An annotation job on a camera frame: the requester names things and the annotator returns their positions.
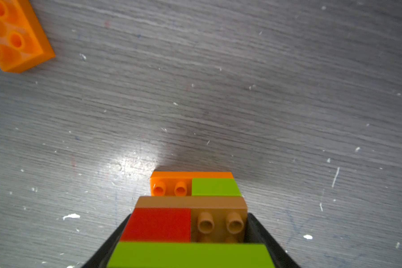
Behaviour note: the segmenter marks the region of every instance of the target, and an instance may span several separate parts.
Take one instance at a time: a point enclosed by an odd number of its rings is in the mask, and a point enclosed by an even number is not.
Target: red lego brick
[[[121,242],[190,242],[190,208],[136,208]]]

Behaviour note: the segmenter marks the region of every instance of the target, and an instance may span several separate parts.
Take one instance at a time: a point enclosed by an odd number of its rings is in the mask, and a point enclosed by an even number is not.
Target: tan lego stud
[[[174,188],[175,196],[186,196],[188,193],[188,187],[185,182],[179,181]]]
[[[198,215],[198,231],[209,234],[214,229],[213,216],[209,212],[201,212]]]
[[[226,216],[226,229],[233,235],[244,229],[243,220],[237,212],[231,212]]]
[[[228,236],[225,238],[225,243],[238,243],[237,239],[233,236]]]
[[[153,186],[153,196],[164,196],[165,195],[166,186],[163,181],[158,181]]]
[[[200,243],[213,243],[213,240],[207,235],[200,235],[198,237],[198,242]]]

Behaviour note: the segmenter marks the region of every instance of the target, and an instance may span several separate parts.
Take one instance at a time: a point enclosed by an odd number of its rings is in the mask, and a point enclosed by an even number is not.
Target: lime green lego brick
[[[241,196],[235,180],[192,179],[192,196]]]
[[[263,244],[120,242],[107,268],[274,268]]]

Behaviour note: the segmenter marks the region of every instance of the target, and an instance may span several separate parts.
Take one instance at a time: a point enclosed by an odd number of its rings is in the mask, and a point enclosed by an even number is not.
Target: gray wooden floor
[[[154,169],[233,172],[304,268],[402,267],[402,1],[31,3],[57,57],[0,71],[1,268],[80,267]]]

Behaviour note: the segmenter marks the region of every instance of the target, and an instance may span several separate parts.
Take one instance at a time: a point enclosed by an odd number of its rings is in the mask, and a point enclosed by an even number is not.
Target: stacked lego bricks
[[[108,268],[268,267],[263,244],[245,244],[247,205],[230,172],[154,172]]]
[[[0,68],[23,72],[55,57],[28,0],[0,0]]]

